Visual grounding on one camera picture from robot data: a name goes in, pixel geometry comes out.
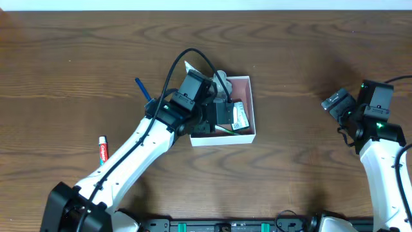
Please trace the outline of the green white toothbrush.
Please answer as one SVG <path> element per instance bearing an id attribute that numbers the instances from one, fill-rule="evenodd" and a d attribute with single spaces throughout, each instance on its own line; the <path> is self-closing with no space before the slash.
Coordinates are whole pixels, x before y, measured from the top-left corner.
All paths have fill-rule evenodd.
<path id="1" fill-rule="evenodd" d="M 226 129 L 222 126 L 219 126 L 219 125 L 215 125 L 215 130 L 220 130 L 220 131 L 223 131 L 223 132 L 228 133 L 230 135 L 241 135 L 239 133 L 236 133 L 235 131 L 228 130 L 228 129 Z"/>

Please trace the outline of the clear pump soap bottle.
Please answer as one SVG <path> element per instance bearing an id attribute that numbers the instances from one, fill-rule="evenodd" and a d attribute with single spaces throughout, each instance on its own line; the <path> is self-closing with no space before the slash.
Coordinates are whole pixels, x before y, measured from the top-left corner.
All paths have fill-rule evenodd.
<path id="1" fill-rule="evenodd" d="M 220 78 L 216 74 L 212 78 L 217 87 L 217 97 L 227 100 L 232 93 L 232 83 L 227 80 L 227 74 L 223 70 L 218 70 L 217 73 Z"/>

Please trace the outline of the green soap box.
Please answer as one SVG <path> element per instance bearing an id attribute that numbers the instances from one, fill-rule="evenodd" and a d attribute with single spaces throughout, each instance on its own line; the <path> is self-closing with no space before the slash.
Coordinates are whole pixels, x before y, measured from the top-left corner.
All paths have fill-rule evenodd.
<path id="1" fill-rule="evenodd" d="M 242 102 L 235 102 L 233 107 L 233 119 L 232 129 L 243 130 L 249 128 L 250 124 L 247 118 L 247 113 Z"/>

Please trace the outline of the white conditioner tube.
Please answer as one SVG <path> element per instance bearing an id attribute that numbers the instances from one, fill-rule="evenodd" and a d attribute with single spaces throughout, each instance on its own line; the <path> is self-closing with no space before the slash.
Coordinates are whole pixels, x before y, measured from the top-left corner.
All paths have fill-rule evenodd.
<path id="1" fill-rule="evenodd" d="M 187 61 L 184 61 L 184 64 L 185 64 L 186 73 L 189 73 L 190 71 L 198 72 L 198 70 L 195 67 L 193 67 L 190 63 L 188 63 Z"/>

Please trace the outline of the blue disposable razor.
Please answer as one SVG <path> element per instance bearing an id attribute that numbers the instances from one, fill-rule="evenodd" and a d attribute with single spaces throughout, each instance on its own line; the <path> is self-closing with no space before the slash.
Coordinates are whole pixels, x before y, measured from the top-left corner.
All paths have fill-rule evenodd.
<path id="1" fill-rule="evenodd" d="M 147 91 L 147 89 L 145 88 L 143 82 L 139 78 L 135 78 L 135 82 L 138 85 L 138 87 L 139 87 L 140 91 L 142 92 L 143 96 L 147 100 L 147 103 L 144 106 L 144 108 L 147 110 L 150 106 L 152 106 L 155 103 L 156 99 L 154 99 L 150 96 L 150 94 Z"/>

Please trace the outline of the teal toothpaste tube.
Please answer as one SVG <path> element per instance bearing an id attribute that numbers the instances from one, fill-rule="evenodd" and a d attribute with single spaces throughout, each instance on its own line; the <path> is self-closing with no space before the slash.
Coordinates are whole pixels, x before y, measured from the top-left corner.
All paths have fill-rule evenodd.
<path id="1" fill-rule="evenodd" d="M 106 136 L 100 136 L 98 138 L 98 145 L 99 145 L 99 162 L 100 165 L 104 165 L 109 159 L 108 153 L 108 141 Z"/>

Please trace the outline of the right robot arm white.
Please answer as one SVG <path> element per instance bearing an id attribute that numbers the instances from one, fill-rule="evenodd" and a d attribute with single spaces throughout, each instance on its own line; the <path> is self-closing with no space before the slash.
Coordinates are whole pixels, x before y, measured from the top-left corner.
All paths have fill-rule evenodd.
<path id="1" fill-rule="evenodd" d="M 352 139 L 364 166 L 373 206 L 374 231 L 411 231 L 411 181 L 401 126 L 388 122 L 394 87 L 363 81 L 357 98 L 341 88 L 321 106 L 339 124 L 337 131 Z"/>

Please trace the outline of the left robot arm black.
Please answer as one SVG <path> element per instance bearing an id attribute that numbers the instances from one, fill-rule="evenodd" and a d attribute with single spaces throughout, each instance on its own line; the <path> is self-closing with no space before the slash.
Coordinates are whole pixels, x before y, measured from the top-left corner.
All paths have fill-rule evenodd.
<path id="1" fill-rule="evenodd" d="M 41 231 L 138 231 L 139 223 L 118 206 L 143 172 L 176 140 L 204 124 L 233 120 L 232 85 L 225 72 L 212 78 L 187 70 L 178 89 L 165 87 L 145 106 L 133 134 L 99 168 L 73 187 L 60 182 L 50 192 Z"/>

